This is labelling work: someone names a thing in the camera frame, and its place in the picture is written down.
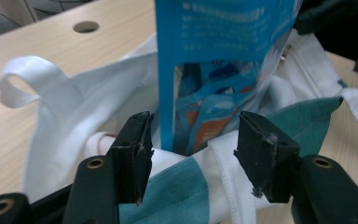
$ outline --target white bag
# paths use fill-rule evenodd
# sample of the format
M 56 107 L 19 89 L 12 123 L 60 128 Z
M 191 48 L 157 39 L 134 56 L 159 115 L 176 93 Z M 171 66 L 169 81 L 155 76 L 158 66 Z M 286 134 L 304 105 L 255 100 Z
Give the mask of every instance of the white bag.
M 16 108 L 39 100 L 23 181 L 31 202 L 73 182 L 77 165 L 85 159 L 85 142 L 108 120 L 109 131 L 118 133 L 130 115 L 157 110 L 157 54 L 155 40 L 150 41 L 146 46 L 151 46 L 153 53 L 141 49 L 143 56 L 73 77 L 35 56 L 7 64 L 0 76 L 0 101 Z M 23 79 L 37 95 L 12 85 L 12 76 Z
M 322 111 L 308 113 L 310 117 L 316 116 L 314 119 L 318 122 L 317 116 L 323 116 L 322 126 L 326 131 L 330 113 L 335 108 L 324 111 L 323 106 L 337 103 L 337 97 L 343 95 L 358 118 L 358 90 L 338 84 L 340 78 L 315 36 L 294 33 L 289 45 L 292 49 L 272 78 L 259 112 L 271 119 L 282 119 L 285 114 L 296 113 L 298 105 L 294 104 L 300 103 L 306 110 L 312 107 L 316 112 Z M 155 46 L 151 49 L 147 46 L 150 45 L 141 48 L 143 52 L 156 51 Z M 116 124 L 123 124 L 137 112 L 156 111 L 156 54 L 135 55 L 70 78 L 53 63 L 37 57 L 15 59 L 7 65 L 0 77 L 1 101 L 10 107 L 19 107 L 40 99 L 24 177 L 24 191 L 31 202 L 71 183 L 81 160 L 103 154 L 95 147 L 90 149 L 90 145 L 86 151 L 82 148 L 109 118 L 114 116 Z M 38 96 L 13 87 L 8 82 L 9 76 L 23 78 Z M 325 97 L 336 98 L 325 100 Z M 307 134 L 313 134 L 310 127 L 320 124 L 318 122 L 299 127 L 297 131 L 307 139 Z M 121 127 L 115 125 L 115 128 L 113 131 Z M 296 135 L 300 141 L 304 139 L 301 134 Z M 319 140 L 323 141 L 324 134 L 321 133 Z M 234 223 L 255 223 L 255 210 L 266 206 L 266 201 L 253 197 L 252 185 L 232 155 L 236 144 L 234 132 L 214 139 L 207 148 L 189 158 L 159 150 L 153 158 L 153 177 L 144 205 L 140 208 L 120 206 L 122 223 L 216 223 L 228 217 Z

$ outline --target blue package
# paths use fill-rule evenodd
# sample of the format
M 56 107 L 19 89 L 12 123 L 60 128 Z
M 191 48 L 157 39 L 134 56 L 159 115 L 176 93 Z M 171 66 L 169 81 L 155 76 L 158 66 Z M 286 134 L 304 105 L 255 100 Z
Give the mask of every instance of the blue package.
M 183 130 L 183 127 L 175 127 L 181 123 L 176 118 L 179 115 L 174 110 L 175 101 L 182 96 L 194 94 L 215 78 L 236 76 L 239 71 L 236 71 L 234 64 L 230 62 L 261 64 L 259 74 L 255 78 L 257 94 L 249 95 L 253 95 L 252 99 L 255 101 L 262 97 L 263 88 L 269 83 L 268 74 L 273 72 L 273 66 L 271 69 L 269 64 L 277 62 L 276 59 L 280 56 L 277 54 L 281 49 L 277 54 L 273 54 L 273 57 L 269 57 L 269 52 L 276 49 L 274 44 L 293 26 L 301 2 L 156 0 L 162 148 L 172 151 L 177 135 L 175 130 Z M 183 68 L 189 64 L 199 69 L 193 69 L 193 74 L 197 75 L 193 77 L 184 73 L 182 78 L 179 78 L 180 85 L 175 84 L 175 67 Z M 246 102 L 247 99 L 234 102 L 239 104 L 238 102 L 242 101 Z M 249 104 L 257 107 L 257 104 L 252 102 Z

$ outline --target teal fabric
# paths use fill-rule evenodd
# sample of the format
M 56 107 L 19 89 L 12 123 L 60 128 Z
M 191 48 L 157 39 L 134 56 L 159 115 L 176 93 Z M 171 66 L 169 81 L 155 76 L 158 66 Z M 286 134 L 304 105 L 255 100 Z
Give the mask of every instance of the teal fabric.
M 341 103 L 341 97 L 310 100 L 267 118 L 301 145 L 300 156 L 318 154 Z M 208 185 L 191 157 L 152 177 L 142 206 L 120 205 L 120 223 L 208 223 L 209 216 Z
M 300 145 L 300 156 L 318 154 L 341 97 L 309 100 L 288 106 L 267 118 Z
M 208 185 L 193 158 L 153 176 L 144 204 L 121 204 L 120 223 L 208 223 Z

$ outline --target bag strap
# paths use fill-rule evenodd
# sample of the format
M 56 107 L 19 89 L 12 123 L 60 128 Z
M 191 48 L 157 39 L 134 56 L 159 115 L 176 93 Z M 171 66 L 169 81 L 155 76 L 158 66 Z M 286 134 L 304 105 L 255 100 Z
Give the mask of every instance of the bag strap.
M 19 77 L 37 94 L 14 86 L 10 77 Z M 0 102 L 18 108 L 40 99 L 56 115 L 64 115 L 81 103 L 83 96 L 62 70 L 36 56 L 16 58 L 7 63 L 0 76 Z

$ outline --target white fabric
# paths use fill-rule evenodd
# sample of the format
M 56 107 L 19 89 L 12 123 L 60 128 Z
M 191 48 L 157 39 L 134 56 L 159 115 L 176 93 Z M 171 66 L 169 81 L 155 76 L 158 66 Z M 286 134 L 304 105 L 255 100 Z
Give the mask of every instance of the white fabric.
M 342 89 L 340 77 L 316 36 L 299 36 L 293 31 L 287 48 L 287 57 L 271 77 L 259 113 L 267 115 L 302 101 L 342 96 L 358 120 L 358 89 Z
M 358 90 L 342 90 L 337 83 L 339 76 L 316 37 L 292 33 L 288 45 L 291 46 L 289 54 L 278 67 L 277 75 L 271 78 L 259 112 L 269 114 L 304 100 L 342 95 L 358 119 Z M 82 159 L 103 152 L 82 151 L 82 147 L 110 118 L 113 122 L 106 130 L 116 133 L 129 115 L 156 110 L 157 57 L 153 52 L 156 52 L 155 37 L 150 38 L 141 51 L 123 61 L 71 78 L 54 63 L 37 57 L 23 57 L 8 63 L 0 76 L 1 102 L 9 107 L 20 107 L 40 100 L 24 177 L 24 191 L 31 202 L 71 183 Z M 14 87 L 9 82 L 11 76 L 29 83 L 37 95 Z M 250 193 L 252 186 L 232 155 L 237 144 L 234 135 L 216 138 L 194 158 L 210 188 L 210 220 L 219 220 L 229 212 L 234 223 L 255 223 L 255 209 L 267 203 L 256 200 Z M 109 146 L 110 140 L 103 139 L 104 133 L 94 137 L 101 146 Z M 156 149 L 153 175 L 182 159 Z
M 16 76 L 37 93 L 10 83 Z M 140 100 L 147 95 L 147 101 Z M 31 202 L 70 184 L 86 140 L 112 120 L 118 132 L 131 113 L 158 107 L 157 54 L 112 63 L 68 78 L 54 63 L 28 56 L 8 63 L 0 76 L 0 100 L 9 107 L 40 99 L 23 189 Z

